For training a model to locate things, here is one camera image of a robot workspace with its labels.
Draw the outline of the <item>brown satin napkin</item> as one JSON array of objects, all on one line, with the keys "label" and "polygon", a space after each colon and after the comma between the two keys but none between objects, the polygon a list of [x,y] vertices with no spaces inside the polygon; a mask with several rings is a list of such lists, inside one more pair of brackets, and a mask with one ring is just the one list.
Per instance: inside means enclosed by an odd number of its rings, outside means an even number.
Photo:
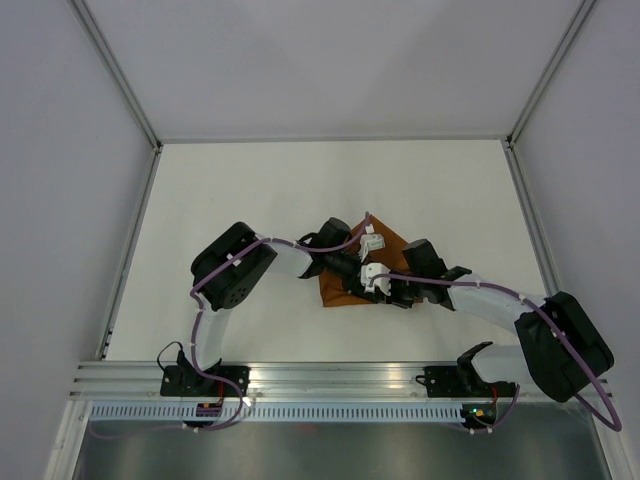
[{"label": "brown satin napkin", "polygon": [[[402,254],[402,249],[408,245],[408,242],[374,215],[369,217],[369,221],[373,232],[381,234],[384,238],[385,246],[370,252],[367,260],[382,263],[392,270],[408,272],[409,267]],[[337,274],[328,270],[319,275],[319,289],[325,308],[370,304],[369,300],[359,298],[354,292],[349,292],[347,283]]]}]

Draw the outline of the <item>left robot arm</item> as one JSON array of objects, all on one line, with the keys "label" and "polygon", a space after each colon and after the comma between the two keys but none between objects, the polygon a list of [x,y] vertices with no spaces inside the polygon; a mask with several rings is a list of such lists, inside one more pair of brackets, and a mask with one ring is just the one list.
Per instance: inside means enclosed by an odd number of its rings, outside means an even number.
[{"label": "left robot arm", "polygon": [[355,230],[331,217],[296,241],[260,236],[246,223],[234,223],[191,264],[190,296],[198,313],[189,347],[177,356],[177,381],[198,396],[216,389],[222,376],[220,341],[230,314],[266,273],[307,280],[329,272],[347,294],[373,301],[380,288],[367,285],[369,256],[385,247],[384,234],[369,217]]}]

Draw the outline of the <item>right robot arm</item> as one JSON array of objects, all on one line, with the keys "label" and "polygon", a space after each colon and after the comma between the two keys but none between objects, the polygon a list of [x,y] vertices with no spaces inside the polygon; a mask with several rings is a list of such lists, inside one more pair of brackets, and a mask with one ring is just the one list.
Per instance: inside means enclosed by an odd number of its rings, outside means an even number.
[{"label": "right robot arm", "polygon": [[411,306],[425,299],[478,317],[518,341],[483,341],[461,354],[456,381],[463,392],[478,395],[495,383],[533,384],[564,403],[613,367],[613,353],[573,295],[530,296],[468,268],[449,268],[426,239],[408,244],[402,254],[407,271],[379,270],[365,286],[392,304]]}]

